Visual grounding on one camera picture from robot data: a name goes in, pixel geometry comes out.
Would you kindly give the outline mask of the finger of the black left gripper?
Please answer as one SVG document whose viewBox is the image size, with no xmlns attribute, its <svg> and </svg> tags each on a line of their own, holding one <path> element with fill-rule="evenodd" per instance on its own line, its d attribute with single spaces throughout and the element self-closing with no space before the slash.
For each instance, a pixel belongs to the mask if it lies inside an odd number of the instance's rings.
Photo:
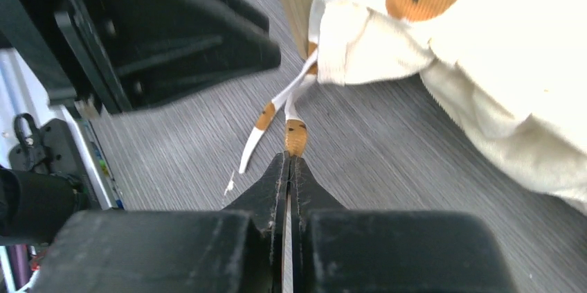
<svg viewBox="0 0 587 293">
<path fill-rule="evenodd" d="M 277 68 L 269 19 L 245 0 L 67 0 L 56 21 L 108 110 L 160 107 Z"/>
</svg>

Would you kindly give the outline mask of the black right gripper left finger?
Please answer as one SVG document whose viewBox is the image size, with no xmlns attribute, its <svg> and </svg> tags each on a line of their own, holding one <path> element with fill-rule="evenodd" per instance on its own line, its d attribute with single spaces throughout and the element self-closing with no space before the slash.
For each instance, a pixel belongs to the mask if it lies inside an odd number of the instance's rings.
<svg viewBox="0 0 587 293">
<path fill-rule="evenodd" d="M 226 210 L 248 211 L 256 229 L 268 243 L 267 251 L 262 255 L 271 267 L 271 292 L 281 292 L 283 284 L 289 164 L 287 152 L 277 153 L 263 175 L 224 207 Z"/>
</svg>

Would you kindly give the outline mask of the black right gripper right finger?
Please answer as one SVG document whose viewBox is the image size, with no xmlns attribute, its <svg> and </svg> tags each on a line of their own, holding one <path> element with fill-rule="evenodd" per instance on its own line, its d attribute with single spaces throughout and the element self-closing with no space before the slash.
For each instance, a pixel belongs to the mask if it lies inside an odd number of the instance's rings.
<svg viewBox="0 0 587 293">
<path fill-rule="evenodd" d="M 289 198 L 291 210 L 291 249 L 293 292 L 304 292 L 303 270 L 305 257 L 303 242 L 310 211 L 345 207 L 315 179 L 309 166 L 302 157 L 290 158 Z"/>
</svg>

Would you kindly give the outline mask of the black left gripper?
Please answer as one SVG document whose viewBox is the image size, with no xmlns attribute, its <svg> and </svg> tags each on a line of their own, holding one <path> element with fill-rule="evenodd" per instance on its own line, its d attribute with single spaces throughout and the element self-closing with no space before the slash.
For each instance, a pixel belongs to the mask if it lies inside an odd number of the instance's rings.
<svg viewBox="0 0 587 293">
<path fill-rule="evenodd" d="M 50 105 L 74 114 L 131 110 L 84 0 L 1 0 L 1 37 L 32 69 Z"/>
</svg>

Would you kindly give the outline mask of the large bear print cushion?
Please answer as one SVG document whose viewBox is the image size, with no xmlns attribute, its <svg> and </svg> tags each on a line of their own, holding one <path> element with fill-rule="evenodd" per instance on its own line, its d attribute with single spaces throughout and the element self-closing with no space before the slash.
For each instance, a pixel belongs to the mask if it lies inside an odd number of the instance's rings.
<svg viewBox="0 0 587 293">
<path fill-rule="evenodd" d="M 418 75 L 524 188 L 586 210 L 586 0 L 313 0 L 318 80 Z"/>
</svg>

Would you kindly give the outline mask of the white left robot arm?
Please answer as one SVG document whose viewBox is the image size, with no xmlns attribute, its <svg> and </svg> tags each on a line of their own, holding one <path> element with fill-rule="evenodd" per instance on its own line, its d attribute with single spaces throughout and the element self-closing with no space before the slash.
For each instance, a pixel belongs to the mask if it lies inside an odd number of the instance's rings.
<svg viewBox="0 0 587 293">
<path fill-rule="evenodd" d="M 246 0 L 1 0 L 1 46 L 80 118 L 160 107 L 281 61 L 269 18 Z M 50 242 L 73 213 L 106 206 L 64 121 L 22 113 L 13 127 L 1 244 Z"/>
</svg>

